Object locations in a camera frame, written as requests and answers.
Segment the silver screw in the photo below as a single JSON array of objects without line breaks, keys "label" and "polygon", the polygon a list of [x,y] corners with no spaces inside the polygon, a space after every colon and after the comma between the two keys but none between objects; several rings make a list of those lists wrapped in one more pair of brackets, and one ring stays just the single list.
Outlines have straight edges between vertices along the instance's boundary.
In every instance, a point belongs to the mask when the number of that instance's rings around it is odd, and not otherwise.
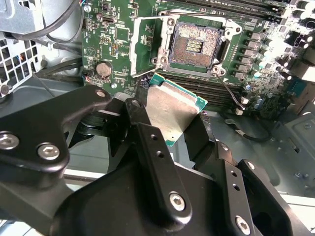
[{"label": "silver screw", "polygon": [[170,19],[168,19],[167,24],[168,24],[169,26],[173,26],[173,25],[175,25],[175,20],[172,19],[172,18],[170,18]]},{"label": "silver screw", "polygon": [[250,166],[250,168],[252,169],[252,170],[254,170],[255,169],[255,166],[253,165],[253,163],[252,162],[247,162],[248,163],[248,165]]},{"label": "silver screw", "polygon": [[92,8],[91,8],[90,5],[85,5],[85,6],[83,7],[83,10],[84,10],[86,13],[90,13],[90,12],[92,11]]},{"label": "silver screw", "polygon": [[13,134],[0,134],[0,149],[2,150],[14,149],[19,143],[19,138]]},{"label": "silver screw", "polygon": [[98,96],[100,96],[100,97],[105,97],[105,96],[106,96],[106,94],[103,93],[102,91],[97,91],[96,94],[97,94]]},{"label": "silver screw", "polygon": [[10,92],[9,86],[8,85],[2,85],[1,88],[0,88],[0,92],[3,95],[7,95]]},{"label": "silver screw", "polygon": [[310,129],[311,127],[312,127],[312,124],[310,124],[310,123],[304,124],[305,129]]},{"label": "silver screw", "polygon": [[116,84],[116,83],[112,83],[112,84],[110,85],[110,87],[111,87],[112,89],[115,89],[115,88],[117,88],[117,84]]},{"label": "silver screw", "polygon": [[169,195],[169,200],[176,210],[182,211],[185,209],[185,201],[179,194],[172,193]]},{"label": "silver screw", "polygon": [[247,224],[247,222],[241,216],[237,215],[235,217],[235,222],[236,222],[237,227],[243,232],[243,234],[245,234],[245,235],[251,234],[250,226]]},{"label": "silver screw", "polygon": [[166,57],[162,57],[161,61],[162,61],[162,63],[167,63],[167,58]]},{"label": "silver screw", "polygon": [[225,144],[221,144],[221,147],[225,150],[225,151],[228,151],[228,148]]},{"label": "silver screw", "polygon": [[44,144],[37,150],[38,155],[45,160],[55,160],[59,154],[59,148],[52,144]]}]

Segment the screw hole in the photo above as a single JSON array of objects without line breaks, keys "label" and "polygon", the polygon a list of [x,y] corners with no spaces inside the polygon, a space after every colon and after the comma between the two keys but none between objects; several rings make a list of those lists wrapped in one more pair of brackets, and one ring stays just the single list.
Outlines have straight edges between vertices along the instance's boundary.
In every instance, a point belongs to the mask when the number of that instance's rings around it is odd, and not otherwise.
[{"label": "screw hole", "polygon": [[157,136],[154,135],[154,134],[151,134],[151,139],[153,139],[153,140],[158,140]]},{"label": "screw hole", "polygon": [[237,174],[234,171],[231,171],[231,174],[235,177],[237,177]]},{"label": "screw hole", "polygon": [[163,157],[164,157],[164,154],[163,154],[163,152],[161,152],[161,151],[157,151],[157,156],[160,157],[160,158],[163,158]]},{"label": "screw hole", "polygon": [[141,107],[140,103],[137,100],[133,100],[132,104],[136,107]]},{"label": "screw hole", "polygon": [[233,187],[235,188],[236,191],[240,191],[240,188],[236,184],[233,184]]}]

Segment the motherboard mounting screw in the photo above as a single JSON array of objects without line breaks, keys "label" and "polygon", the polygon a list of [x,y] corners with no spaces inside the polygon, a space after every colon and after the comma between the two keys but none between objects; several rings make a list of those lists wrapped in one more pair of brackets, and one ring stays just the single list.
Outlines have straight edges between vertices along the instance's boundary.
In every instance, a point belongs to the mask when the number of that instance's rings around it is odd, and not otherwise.
[{"label": "motherboard mounting screw", "polygon": [[169,26],[174,26],[175,25],[175,20],[173,18],[168,19],[167,24]]},{"label": "motherboard mounting screw", "polygon": [[251,234],[251,229],[248,223],[241,217],[241,216],[236,216],[235,222],[237,227],[243,232],[245,235],[250,235]]},{"label": "motherboard mounting screw", "polygon": [[177,193],[172,193],[171,195],[169,195],[169,200],[172,204],[172,206],[178,210],[178,211],[182,211],[185,209],[185,201],[184,199],[181,197],[181,195],[177,194]]},{"label": "motherboard mounting screw", "polygon": [[117,88],[117,84],[116,84],[116,83],[111,83],[110,87],[111,87],[112,89],[115,89],[115,88]]},{"label": "motherboard mounting screw", "polygon": [[19,138],[13,134],[0,134],[0,149],[2,150],[14,149],[19,143]]},{"label": "motherboard mounting screw", "polygon": [[37,150],[38,155],[45,160],[55,160],[59,154],[59,148],[52,144],[44,144]]},{"label": "motherboard mounting screw", "polygon": [[90,12],[92,11],[92,8],[91,8],[90,5],[85,5],[85,6],[83,7],[83,10],[84,10],[86,13],[90,13]]}]

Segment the green circuit board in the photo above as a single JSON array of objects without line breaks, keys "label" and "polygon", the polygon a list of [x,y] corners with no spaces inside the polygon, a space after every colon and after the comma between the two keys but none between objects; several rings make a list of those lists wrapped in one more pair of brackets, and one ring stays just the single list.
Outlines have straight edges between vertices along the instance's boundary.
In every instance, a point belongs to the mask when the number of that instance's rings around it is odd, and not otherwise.
[{"label": "green circuit board", "polygon": [[[259,4],[254,0],[246,4],[242,1],[231,2],[224,0],[215,1],[217,8],[213,8],[208,7],[207,2],[192,0],[190,4],[189,1],[187,3],[180,0],[87,1],[87,4],[91,7],[91,11],[85,13],[84,28],[82,30],[83,77],[85,82],[98,85],[110,94],[125,92],[134,96],[137,80],[140,79],[130,74],[130,54],[133,53],[130,48],[132,44],[131,38],[134,35],[135,19],[139,17],[158,16],[162,11],[174,9],[200,14],[208,13],[211,16],[217,15],[222,18],[229,18],[230,21],[235,22],[241,28],[241,31],[228,41],[229,45],[225,48],[226,52],[224,52],[224,58],[221,58],[220,64],[226,71],[222,77],[224,81],[231,88],[237,90],[240,96],[248,99],[244,114],[251,115],[252,113],[258,113],[263,118],[276,118],[281,111],[286,109],[288,105],[287,101],[290,98],[290,94],[286,92],[289,82],[279,73],[279,64],[277,61],[279,58],[287,57],[298,59],[305,50],[291,47],[291,50],[288,52],[284,47],[274,46],[272,48],[268,46],[266,41],[270,38],[281,39],[283,41],[290,30],[295,27],[297,20],[295,17],[289,16],[283,22],[267,9],[271,7],[286,8],[290,5],[286,2],[268,0],[259,1]],[[268,7],[255,8],[248,6],[251,2],[255,2],[255,6],[258,4]],[[203,29],[202,31],[205,31],[205,29],[208,29],[209,34],[216,30],[226,30],[226,22],[222,23],[213,19],[184,14],[180,15],[177,19],[177,24],[193,27],[194,30]],[[137,56],[136,71],[138,73],[154,68],[153,59],[157,58],[158,49],[162,41],[161,30],[161,19],[144,19],[141,21],[138,30],[138,42],[135,45]],[[303,29],[302,33],[311,34],[311,31]],[[173,46],[177,44],[174,35],[171,38]],[[254,46],[249,47],[248,42],[252,42]],[[268,57],[264,55],[265,51],[271,52]],[[183,55],[181,60],[186,61],[187,55]],[[243,63],[240,62],[241,58],[249,60]],[[258,61],[268,66],[262,67]],[[102,77],[97,75],[95,67],[100,62],[107,62],[111,65],[112,73],[110,76]],[[160,68],[156,72],[167,79],[173,79],[174,82],[187,89],[192,89],[193,92],[200,92],[198,95],[208,100],[207,109],[218,111],[233,111],[235,109],[235,105],[230,101],[230,98],[229,102],[227,102],[228,99],[225,98],[226,94],[223,95],[220,91],[216,93],[215,88],[221,85],[216,76],[206,74],[209,67],[195,66],[184,62],[170,63],[170,67],[180,70],[173,71]],[[183,71],[200,72],[204,76],[190,72],[185,73]],[[250,86],[250,89],[244,90],[246,86]],[[209,87],[213,87],[210,95],[207,91]],[[258,96],[262,100],[260,104],[257,103]]]}]

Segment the capacitor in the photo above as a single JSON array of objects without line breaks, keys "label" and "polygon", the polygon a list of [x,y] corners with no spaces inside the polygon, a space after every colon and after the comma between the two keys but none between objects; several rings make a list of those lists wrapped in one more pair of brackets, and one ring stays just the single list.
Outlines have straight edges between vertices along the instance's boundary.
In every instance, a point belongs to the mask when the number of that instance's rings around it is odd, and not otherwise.
[{"label": "capacitor", "polygon": [[301,1],[301,2],[299,2],[298,7],[300,9],[304,9],[306,11],[311,12],[315,8],[315,2],[313,2],[313,1]]},{"label": "capacitor", "polygon": [[260,72],[257,70],[253,70],[251,74],[254,76],[254,78],[259,78],[261,76]]},{"label": "capacitor", "polygon": [[274,47],[276,45],[276,41],[272,40],[272,39],[267,39],[265,44],[268,46],[268,47]]},{"label": "capacitor", "polygon": [[299,18],[301,20],[305,20],[310,16],[310,13],[308,11],[295,11],[294,15],[296,18]]},{"label": "capacitor", "polygon": [[107,62],[100,62],[96,65],[96,72],[98,73],[98,75],[100,75],[101,77],[108,77],[112,74],[113,72],[113,67],[112,65]]},{"label": "capacitor", "polygon": [[271,56],[271,52],[266,50],[266,49],[261,49],[260,51],[260,54],[262,54],[264,57],[270,57]]},{"label": "capacitor", "polygon": [[312,40],[313,40],[313,37],[312,36],[310,36],[310,35],[304,35],[303,36],[303,40],[305,41],[305,42],[312,42]]},{"label": "capacitor", "polygon": [[260,103],[262,102],[262,99],[261,99],[260,96],[257,96],[257,97],[255,98],[255,100],[256,100],[257,104],[260,104]]},{"label": "capacitor", "polygon": [[283,60],[283,59],[279,59],[279,60],[278,60],[278,63],[279,63],[280,65],[282,65],[283,67],[287,67],[287,66],[289,65],[289,63],[286,62],[286,61]]},{"label": "capacitor", "polygon": [[248,83],[245,83],[244,84],[244,89],[249,91],[249,90],[251,90],[251,86]]},{"label": "capacitor", "polygon": [[259,68],[264,68],[266,66],[266,64],[267,64],[266,61],[260,60],[260,59],[257,60],[255,63],[258,65]]},{"label": "capacitor", "polygon": [[97,13],[97,14],[96,14],[96,18],[97,18],[99,21],[101,21],[102,18],[103,18],[103,13],[101,13],[101,12]]},{"label": "capacitor", "polygon": [[289,75],[288,73],[286,72],[280,72],[280,74],[286,79],[286,80],[291,80],[292,79],[292,76]]},{"label": "capacitor", "polygon": [[303,22],[304,26],[308,29],[308,30],[313,30],[315,29],[315,19],[313,18],[307,18],[305,19],[305,21]]},{"label": "capacitor", "polygon": [[308,44],[307,42],[301,41],[301,42],[299,43],[299,47],[306,49],[306,48],[309,47],[309,44]]}]

